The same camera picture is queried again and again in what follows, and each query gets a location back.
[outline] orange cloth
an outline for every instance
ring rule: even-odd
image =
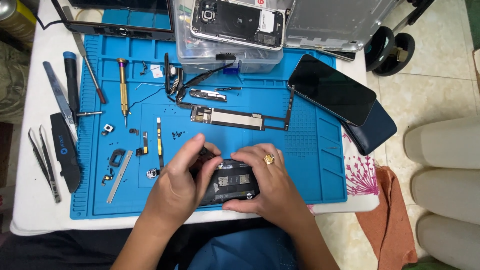
[[[363,232],[378,259],[378,270],[400,270],[417,262],[412,228],[403,201],[400,183],[387,166],[376,168],[379,206],[356,213]]]

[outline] black wheel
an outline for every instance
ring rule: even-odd
[[[394,45],[394,36],[390,28],[381,26],[365,46],[365,67],[372,71],[387,58]]]
[[[415,52],[415,40],[407,33],[400,33],[395,37],[395,46],[407,52],[408,55],[402,61],[398,61],[397,55],[389,55],[387,59],[373,72],[378,76],[387,77],[401,71],[412,59]]]

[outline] person's right hand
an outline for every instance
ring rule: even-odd
[[[267,154],[273,154],[275,158],[270,165],[263,161]],[[252,167],[260,194],[251,200],[233,199],[225,202],[223,210],[258,214],[288,234],[294,233],[299,225],[315,222],[288,176],[282,151],[272,144],[257,144],[241,148],[230,156]]]

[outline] white table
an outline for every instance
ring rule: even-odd
[[[40,2],[38,17],[42,19],[45,24],[59,19],[59,16],[50,1]],[[55,177],[58,179],[57,185],[62,196],[62,202],[55,204],[52,199],[52,194],[49,191],[47,181],[44,179],[45,177],[32,153],[32,147],[27,137],[29,128],[33,127],[35,134],[37,134],[37,128],[40,125],[43,125],[47,134],[49,134],[51,129],[49,116],[60,111],[51,94],[50,83],[47,76],[45,76],[42,62],[49,61],[52,64],[55,74],[60,82],[60,86],[63,89],[66,89],[66,75],[62,56],[64,51],[78,52],[72,34],[64,27],[64,25],[52,25],[43,31],[39,24],[37,24],[30,63],[24,120],[20,138],[13,220],[10,225],[10,230],[14,234],[35,235],[68,229],[104,230],[131,228],[137,220],[137,217],[71,220],[69,216],[71,195],[68,192],[65,181],[60,177],[60,165],[55,160],[54,156],[50,157],[53,159],[52,167],[56,174]],[[81,70],[82,61],[77,61],[77,65],[77,69]],[[337,60],[336,67],[341,72],[366,85],[367,79],[363,53],[358,53],[357,59],[353,62]],[[348,165],[350,165],[350,168],[353,169],[354,161],[359,162],[356,158],[358,158],[360,154],[353,143],[349,142],[348,137],[344,137],[343,140],[345,166],[347,168]],[[51,136],[47,136],[47,145],[49,153],[55,153]],[[347,169],[346,172],[348,173],[348,177],[351,177],[351,173]],[[312,205],[309,206],[311,211],[314,214],[328,212],[357,212],[369,211],[377,207],[379,201],[377,196],[378,193],[375,194],[376,180],[374,176],[372,175],[370,179],[362,180],[360,173],[359,178],[360,179],[358,179],[357,182],[354,180],[355,183],[347,180],[347,184],[350,187],[349,190],[352,190],[352,187],[356,185],[360,185],[362,190],[368,190],[370,188],[370,194],[369,192],[366,192],[365,195],[349,195],[348,201],[344,203]],[[193,215],[187,220],[187,223],[252,217],[256,217],[256,215],[223,210],[201,211],[193,213]]]

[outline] camera lens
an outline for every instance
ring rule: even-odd
[[[213,12],[212,11],[205,11],[204,12],[204,19],[207,19],[207,20],[213,19]]]

